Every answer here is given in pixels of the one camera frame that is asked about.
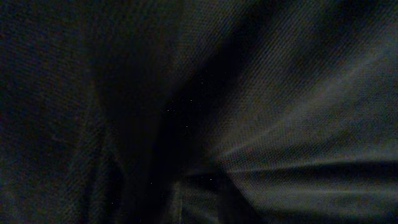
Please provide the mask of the dark green polo shirt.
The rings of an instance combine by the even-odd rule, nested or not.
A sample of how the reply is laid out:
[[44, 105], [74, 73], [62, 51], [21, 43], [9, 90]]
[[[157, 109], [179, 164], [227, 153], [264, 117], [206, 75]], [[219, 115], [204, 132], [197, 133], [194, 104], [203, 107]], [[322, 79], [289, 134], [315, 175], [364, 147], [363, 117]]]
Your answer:
[[397, 2], [2, 1], [2, 223], [396, 223]]

